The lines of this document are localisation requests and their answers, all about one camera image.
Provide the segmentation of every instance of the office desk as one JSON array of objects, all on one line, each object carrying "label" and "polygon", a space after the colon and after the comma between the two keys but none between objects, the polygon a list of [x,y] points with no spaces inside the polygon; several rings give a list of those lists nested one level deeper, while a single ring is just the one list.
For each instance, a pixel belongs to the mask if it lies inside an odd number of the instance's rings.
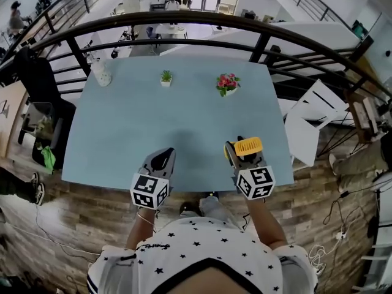
[{"label": "office desk", "polygon": [[[274,86],[261,64],[189,56],[137,57],[107,62],[112,82],[91,74],[70,131],[62,179],[128,190],[147,155],[176,149],[175,191],[235,190],[223,152],[227,140],[260,137],[277,185],[293,183],[287,138]],[[170,70],[169,88],[160,74]],[[216,77],[242,80],[221,97]]]},{"label": "office desk", "polygon": [[186,28],[174,25],[174,27],[170,27],[170,25],[158,25],[157,28],[155,29],[156,34],[161,34],[161,35],[184,35],[184,38],[188,38],[188,33],[186,31]]}]

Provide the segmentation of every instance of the white desk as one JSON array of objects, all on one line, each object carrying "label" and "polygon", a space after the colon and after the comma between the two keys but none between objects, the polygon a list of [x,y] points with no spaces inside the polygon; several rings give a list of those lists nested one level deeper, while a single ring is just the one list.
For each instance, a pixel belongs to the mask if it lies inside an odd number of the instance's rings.
[{"label": "white desk", "polygon": [[158,25],[157,28],[155,29],[155,33],[161,34],[161,35],[162,34],[168,34],[168,35],[183,34],[185,39],[188,38],[186,28],[178,26],[178,25],[174,25],[173,27],[170,27],[170,25]]}]

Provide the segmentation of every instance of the black metal railing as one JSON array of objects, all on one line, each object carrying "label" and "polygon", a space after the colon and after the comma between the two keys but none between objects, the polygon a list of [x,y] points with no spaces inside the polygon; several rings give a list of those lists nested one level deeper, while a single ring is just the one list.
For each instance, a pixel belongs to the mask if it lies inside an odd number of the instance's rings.
[{"label": "black metal railing", "polygon": [[[84,14],[90,13],[90,9],[97,1],[99,0],[56,0],[52,2],[51,6],[47,7],[11,44],[2,63],[10,59],[18,46],[25,42],[29,42],[29,40],[40,41],[74,26]],[[60,43],[47,49],[45,56],[48,58],[58,45]]]},{"label": "black metal railing", "polygon": [[[121,42],[104,43],[102,45],[93,45],[91,47],[80,48],[75,40],[77,36],[89,34],[91,32],[102,31],[105,29],[125,27],[133,25],[151,25],[159,23],[198,23],[208,25],[220,25],[231,28],[242,29],[245,31],[255,32],[260,34],[257,44],[255,46],[243,45],[231,42],[220,42],[216,40],[198,40],[198,39],[136,39],[136,40],[125,40]],[[305,47],[310,50],[309,53],[301,55],[287,55],[277,51],[276,46],[273,46],[270,50],[266,49],[266,46],[270,39],[274,37],[277,39],[285,40],[299,46]],[[90,64],[86,59],[86,54],[92,51],[114,48],[114,47],[128,47],[136,45],[165,45],[165,44],[185,44],[185,45],[201,45],[219,48],[230,48],[241,51],[246,51],[250,54],[250,62],[266,64],[271,74],[280,74],[289,76],[294,79],[304,81],[315,81],[319,78],[318,75],[304,76],[300,73],[294,73],[294,70],[312,68],[315,70],[314,74],[322,73],[328,77],[328,81],[324,83],[330,87],[333,91],[346,90],[348,92],[354,92],[359,89],[368,92],[369,94],[379,98],[385,102],[385,99],[380,97],[380,93],[386,95],[386,98],[392,98],[386,88],[383,87],[376,79],[367,74],[365,71],[360,69],[355,62],[350,59],[355,58],[357,60],[365,51],[363,43],[356,49],[341,49],[334,51],[310,38],[299,35],[295,32],[270,25],[264,24],[259,21],[254,21],[241,17],[233,17],[230,15],[222,15],[217,13],[208,12],[140,12],[130,13],[124,15],[118,15],[100,20],[80,24],[69,28],[64,32],[57,32],[46,39],[34,44],[31,48],[35,51],[43,51],[48,47],[52,47],[60,42],[67,42],[70,51],[63,53],[58,56],[52,56],[49,61],[57,61],[59,59],[74,56],[78,61],[78,66],[63,67],[61,70],[56,70],[55,74],[63,72],[69,72],[71,70],[81,69],[85,73],[85,77],[73,78],[63,80],[58,85],[64,85],[68,83],[78,83],[85,81],[91,71]],[[346,70],[351,70],[359,75],[359,81],[354,81],[351,78],[347,78],[343,71],[336,72],[327,69],[325,66],[328,64],[341,64]],[[15,75],[13,70],[12,60],[8,60],[5,64],[0,66],[0,81],[3,83],[11,83],[15,81]],[[63,91],[61,94],[69,94],[72,92],[82,92],[81,89],[74,89],[71,91]]]},{"label": "black metal railing", "polygon": [[351,27],[330,7],[321,0],[293,0],[296,5],[302,8],[314,21],[333,21],[342,23],[346,28]]}]

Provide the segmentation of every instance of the sneaker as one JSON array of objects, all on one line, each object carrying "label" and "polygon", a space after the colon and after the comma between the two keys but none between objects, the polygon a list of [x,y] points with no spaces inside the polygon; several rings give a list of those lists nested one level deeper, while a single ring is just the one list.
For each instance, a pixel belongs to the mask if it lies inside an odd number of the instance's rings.
[{"label": "sneaker", "polygon": [[196,203],[184,202],[181,205],[181,207],[179,207],[179,214],[182,214],[184,211],[194,211],[199,216],[202,215],[202,212],[200,211],[200,209],[199,209],[199,207],[197,206]]},{"label": "sneaker", "polygon": [[37,172],[35,172],[32,176],[31,176],[31,181],[30,181],[32,187],[36,190],[37,186],[39,184],[39,175]]},{"label": "sneaker", "polygon": [[38,184],[36,191],[36,205],[42,205],[42,200],[45,196],[45,185],[43,183]]},{"label": "sneaker", "polygon": [[328,161],[330,162],[330,166],[331,166],[333,175],[337,175],[337,174],[335,173],[335,171],[333,170],[333,165],[334,165],[334,163],[336,162],[336,157],[335,157],[333,154],[330,154],[330,155],[328,156]]},{"label": "sneaker", "polygon": [[218,194],[218,192],[206,192],[206,193],[205,193],[205,198],[207,198],[207,197],[209,197],[209,196],[214,196],[214,197],[216,197],[216,198],[219,199],[219,194]]}]

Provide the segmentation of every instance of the white star-print shirt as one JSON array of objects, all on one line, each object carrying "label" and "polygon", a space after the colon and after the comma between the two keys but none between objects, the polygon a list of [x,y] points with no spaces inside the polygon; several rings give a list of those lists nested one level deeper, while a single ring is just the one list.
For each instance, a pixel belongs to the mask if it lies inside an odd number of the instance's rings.
[{"label": "white star-print shirt", "polygon": [[299,246],[271,250],[232,224],[185,217],[135,251],[104,246],[88,272],[93,294],[167,293],[188,277],[216,268],[249,293],[311,294],[317,277]]}]

